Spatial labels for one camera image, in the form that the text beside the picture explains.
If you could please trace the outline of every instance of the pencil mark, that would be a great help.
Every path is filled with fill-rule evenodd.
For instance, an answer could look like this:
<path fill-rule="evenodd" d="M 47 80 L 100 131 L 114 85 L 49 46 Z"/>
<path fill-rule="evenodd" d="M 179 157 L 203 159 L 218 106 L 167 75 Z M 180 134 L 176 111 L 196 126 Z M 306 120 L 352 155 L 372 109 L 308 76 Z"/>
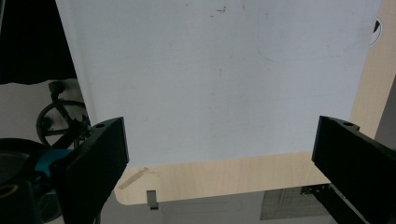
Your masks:
<path fill-rule="evenodd" d="M 346 48 L 344 48 L 344 53 L 348 53 L 349 51 L 351 51 L 352 49 L 354 49 L 356 46 L 356 43 L 350 44 L 348 45 Z"/>
<path fill-rule="evenodd" d="M 119 189 L 126 189 L 128 186 L 130 186 L 132 183 L 142 177 L 148 170 L 149 168 L 145 167 L 143 170 L 140 170 L 136 174 L 132 175 L 125 182 L 120 184 Z"/>
<path fill-rule="evenodd" d="M 227 8 L 227 7 L 226 7 L 226 6 L 224 6 L 224 8 L 222 8 L 222 9 L 217 9 L 217 12 L 224 13 L 226 8 Z"/>
<path fill-rule="evenodd" d="M 262 13 L 261 7 L 261 4 L 259 4 L 259 18 L 257 19 L 257 50 L 260 56 L 262 56 L 262 52 L 260 51 L 260 13 Z"/>

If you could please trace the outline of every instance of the black device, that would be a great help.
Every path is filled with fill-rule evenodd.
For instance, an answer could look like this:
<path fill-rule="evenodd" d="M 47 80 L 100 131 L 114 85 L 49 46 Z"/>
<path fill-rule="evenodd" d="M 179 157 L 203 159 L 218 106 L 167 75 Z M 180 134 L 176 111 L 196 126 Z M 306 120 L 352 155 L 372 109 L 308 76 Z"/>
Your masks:
<path fill-rule="evenodd" d="M 66 133 L 59 141 L 74 135 Z M 37 204 L 51 190 L 56 191 L 66 224 L 93 223 L 129 161 L 123 118 L 96 124 L 74 150 L 4 141 L 7 150 L 12 150 L 11 142 L 17 151 L 30 146 L 24 150 L 32 152 L 22 169 L 0 185 L 0 223 L 43 223 Z"/>
<path fill-rule="evenodd" d="M 339 224 L 396 223 L 396 151 L 345 120 L 320 117 L 312 161 L 330 185 L 308 186 Z"/>

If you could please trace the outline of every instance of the metal bracket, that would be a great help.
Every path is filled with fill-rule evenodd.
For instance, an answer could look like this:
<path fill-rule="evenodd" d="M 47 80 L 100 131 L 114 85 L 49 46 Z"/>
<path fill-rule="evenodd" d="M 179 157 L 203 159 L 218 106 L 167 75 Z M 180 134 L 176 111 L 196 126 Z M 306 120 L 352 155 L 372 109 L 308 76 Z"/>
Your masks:
<path fill-rule="evenodd" d="M 148 206 L 150 210 L 158 210 L 157 192 L 155 190 L 148 190 Z"/>
<path fill-rule="evenodd" d="M 304 186 L 304 187 L 301 187 L 300 194 L 306 196 L 308 194 L 312 194 L 312 192 L 311 192 L 311 189 L 309 189 L 308 186 Z"/>
<path fill-rule="evenodd" d="M 329 184 L 306 186 L 339 224 L 365 222 L 340 198 Z"/>

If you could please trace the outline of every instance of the blue component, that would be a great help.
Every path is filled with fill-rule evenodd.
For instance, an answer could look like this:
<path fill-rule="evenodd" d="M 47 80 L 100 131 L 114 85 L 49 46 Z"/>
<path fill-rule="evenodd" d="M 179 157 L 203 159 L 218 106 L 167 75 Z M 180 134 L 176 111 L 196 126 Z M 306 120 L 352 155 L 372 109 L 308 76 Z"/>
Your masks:
<path fill-rule="evenodd" d="M 36 171 L 42 171 L 50 178 L 50 165 L 67 156 L 72 150 L 71 149 L 50 149 L 45 152 L 38 160 L 35 165 Z"/>

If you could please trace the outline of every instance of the wooden table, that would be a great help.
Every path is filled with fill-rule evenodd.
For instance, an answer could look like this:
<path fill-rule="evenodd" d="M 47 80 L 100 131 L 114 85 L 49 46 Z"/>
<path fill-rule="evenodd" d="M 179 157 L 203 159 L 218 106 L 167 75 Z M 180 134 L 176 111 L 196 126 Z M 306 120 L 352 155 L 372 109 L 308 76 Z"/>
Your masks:
<path fill-rule="evenodd" d="M 366 58 L 350 121 L 374 138 L 396 74 L 396 2 L 382 2 L 378 18 L 384 32 Z M 159 202 L 283 189 L 328 183 L 311 161 L 312 151 L 128 168 L 115 188 L 123 204 L 146 203 L 146 190 L 157 190 Z"/>

